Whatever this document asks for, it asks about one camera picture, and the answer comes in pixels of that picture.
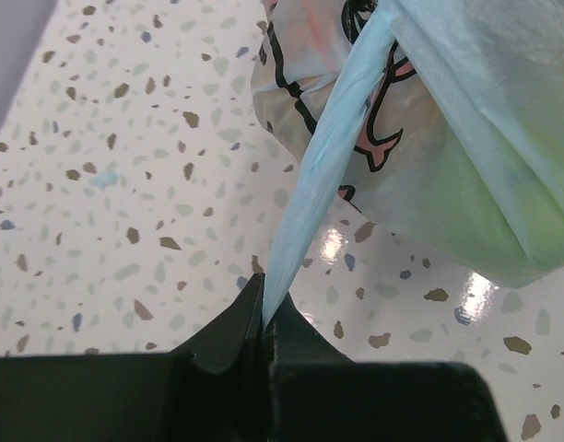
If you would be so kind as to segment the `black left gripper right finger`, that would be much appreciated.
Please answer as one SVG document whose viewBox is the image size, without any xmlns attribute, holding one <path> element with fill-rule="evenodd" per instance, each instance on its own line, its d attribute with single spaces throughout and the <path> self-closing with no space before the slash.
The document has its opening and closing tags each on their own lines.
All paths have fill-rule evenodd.
<svg viewBox="0 0 564 442">
<path fill-rule="evenodd" d="M 286 297 L 265 334 L 273 441 L 503 441 L 487 383 L 447 361 L 355 362 Z"/>
</svg>

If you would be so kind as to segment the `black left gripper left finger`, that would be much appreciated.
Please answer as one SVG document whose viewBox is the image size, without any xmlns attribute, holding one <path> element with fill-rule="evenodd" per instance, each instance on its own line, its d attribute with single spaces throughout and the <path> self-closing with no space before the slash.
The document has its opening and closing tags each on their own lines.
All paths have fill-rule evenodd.
<svg viewBox="0 0 564 442">
<path fill-rule="evenodd" d="M 261 441 L 264 276 L 167 353 L 0 358 L 0 441 Z"/>
</svg>

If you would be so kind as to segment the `light blue plastic bag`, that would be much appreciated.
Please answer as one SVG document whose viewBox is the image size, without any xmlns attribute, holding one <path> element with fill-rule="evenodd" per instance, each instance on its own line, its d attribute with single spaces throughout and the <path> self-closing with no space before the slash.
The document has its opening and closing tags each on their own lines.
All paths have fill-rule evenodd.
<svg viewBox="0 0 564 442">
<path fill-rule="evenodd" d="M 300 163 L 270 321 L 333 199 L 523 287 L 564 267 L 564 1 L 267 1 L 259 123 Z"/>
</svg>

